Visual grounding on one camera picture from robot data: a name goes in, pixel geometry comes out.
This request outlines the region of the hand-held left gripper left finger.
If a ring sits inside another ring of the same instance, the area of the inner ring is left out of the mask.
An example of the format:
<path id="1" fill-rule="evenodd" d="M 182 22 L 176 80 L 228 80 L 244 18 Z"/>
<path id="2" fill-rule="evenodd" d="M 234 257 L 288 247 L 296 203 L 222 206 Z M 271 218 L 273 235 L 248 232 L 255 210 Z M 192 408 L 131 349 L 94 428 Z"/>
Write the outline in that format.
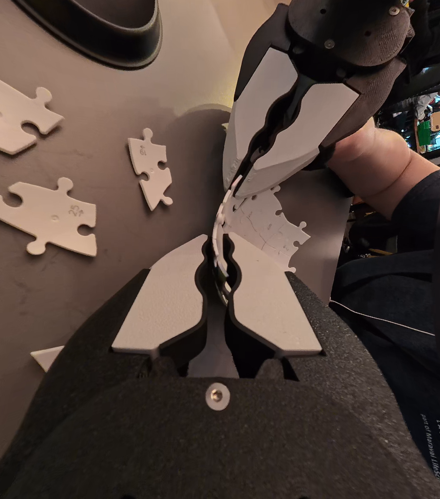
<path id="1" fill-rule="evenodd" d="M 151 268 L 112 349 L 152 358 L 194 358 L 206 342 L 205 234 L 167 253 Z"/>

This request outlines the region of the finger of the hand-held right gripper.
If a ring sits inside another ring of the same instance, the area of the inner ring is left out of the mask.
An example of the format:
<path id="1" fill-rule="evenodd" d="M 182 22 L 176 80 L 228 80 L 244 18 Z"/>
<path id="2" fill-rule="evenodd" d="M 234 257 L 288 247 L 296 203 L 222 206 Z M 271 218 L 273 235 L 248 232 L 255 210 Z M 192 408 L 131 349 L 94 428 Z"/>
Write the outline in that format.
<path id="1" fill-rule="evenodd" d="M 241 174 L 240 168 L 243 160 L 250 158 L 248 151 L 253 138 L 265 128 L 267 113 L 274 102 L 291 91 L 297 78 L 289 56 L 269 48 L 231 110 L 223 148 L 225 190 L 229 190 L 238 175 L 242 175 L 242 182 L 245 180 L 248 173 Z"/>
<path id="2" fill-rule="evenodd" d="M 310 164 L 319 146 L 359 97 L 343 83 L 312 85 L 296 120 L 281 131 L 268 152 L 258 158 L 238 187 L 238 198 L 259 194 Z"/>

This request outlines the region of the person's right forearm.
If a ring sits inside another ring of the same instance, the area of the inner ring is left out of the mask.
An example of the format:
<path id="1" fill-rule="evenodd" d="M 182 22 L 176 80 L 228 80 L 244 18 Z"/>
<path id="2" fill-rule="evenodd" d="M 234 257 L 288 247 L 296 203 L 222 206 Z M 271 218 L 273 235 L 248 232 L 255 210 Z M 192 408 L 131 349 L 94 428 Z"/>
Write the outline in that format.
<path id="1" fill-rule="evenodd" d="M 399 134 L 376 128 L 373 117 L 336 144 L 328 166 L 354 195 L 387 219 L 416 184 L 440 170 Z"/>

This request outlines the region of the black round ball stand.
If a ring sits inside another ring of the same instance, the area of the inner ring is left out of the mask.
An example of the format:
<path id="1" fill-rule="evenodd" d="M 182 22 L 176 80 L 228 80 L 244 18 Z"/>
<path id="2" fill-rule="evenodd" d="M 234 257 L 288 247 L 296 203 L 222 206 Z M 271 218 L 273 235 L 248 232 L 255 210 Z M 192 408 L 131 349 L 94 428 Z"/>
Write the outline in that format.
<path id="1" fill-rule="evenodd" d="M 108 66 L 151 64 L 163 28 L 158 1 L 15 1 L 68 46 Z"/>

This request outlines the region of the scattered loose puzzle pieces group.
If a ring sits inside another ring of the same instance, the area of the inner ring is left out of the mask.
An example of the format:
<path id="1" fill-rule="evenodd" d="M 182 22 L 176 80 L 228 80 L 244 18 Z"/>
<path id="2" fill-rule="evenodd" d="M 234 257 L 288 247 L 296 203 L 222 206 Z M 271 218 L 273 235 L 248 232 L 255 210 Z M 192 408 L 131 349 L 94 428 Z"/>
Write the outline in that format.
<path id="1" fill-rule="evenodd" d="M 43 87 L 30 98 L 0 80 L 0 152 L 16 155 L 36 143 L 36 137 L 23 130 L 24 124 L 34 125 L 47 135 L 63 120 L 63 116 L 47 108 L 52 94 Z M 21 198 L 18 207 L 7 205 L 0 195 L 0 221 L 35 237 L 26 251 L 31 255 L 45 252 L 47 244 L 88 257 L 97 254 L 94 234 L 81 235 L 80 226 L 94 228 L 96 205 L 78 201 L 68 192 L 73 182 L 65 177 L 57 180 L 55 190 L 24 182 L 9 187 L 9 192 Z"/>

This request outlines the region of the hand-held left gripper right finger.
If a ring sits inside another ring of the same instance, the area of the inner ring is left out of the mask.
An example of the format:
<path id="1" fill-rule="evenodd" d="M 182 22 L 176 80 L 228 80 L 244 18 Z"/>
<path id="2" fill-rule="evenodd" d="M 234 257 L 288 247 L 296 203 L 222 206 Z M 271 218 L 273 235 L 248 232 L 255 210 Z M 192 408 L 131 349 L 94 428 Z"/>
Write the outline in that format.
<path id="1" fill-rule="evenodd" d="M 277 357 L 316 355 L 321 344 L 285 272 L 242 237 L 226 237 L 236 281 L 229 295 L 234 325 Z"/>

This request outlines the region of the assembled white puzzle section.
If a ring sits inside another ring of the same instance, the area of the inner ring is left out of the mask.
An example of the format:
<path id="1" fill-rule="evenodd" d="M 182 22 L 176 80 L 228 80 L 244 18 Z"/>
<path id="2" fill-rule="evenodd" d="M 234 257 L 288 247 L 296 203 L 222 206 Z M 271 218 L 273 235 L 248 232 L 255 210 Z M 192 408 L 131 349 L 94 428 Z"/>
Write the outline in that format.
<path id="1" fill-rule="evenodd" d="M 298 226 L 289 222 L 275 196 L 280 190 L 277 185 L 257 195 L 245 198 L 241 206 L 231 217 L 224 219 L 222 204 L 212 231 L 212 249 L 214 274 L 219 297 L 224 305 L 228 305 L 231 285 L 228 278 L 228 263 L 223 252 L 223 235 L 235 233 L 249 243 L 268 254 L 283 271 L 296 272 L 290 267 L 290 260 L 298 251 L 295 245 L 302 245 L 310 235 L 304 232 L 306 223 Z"/>

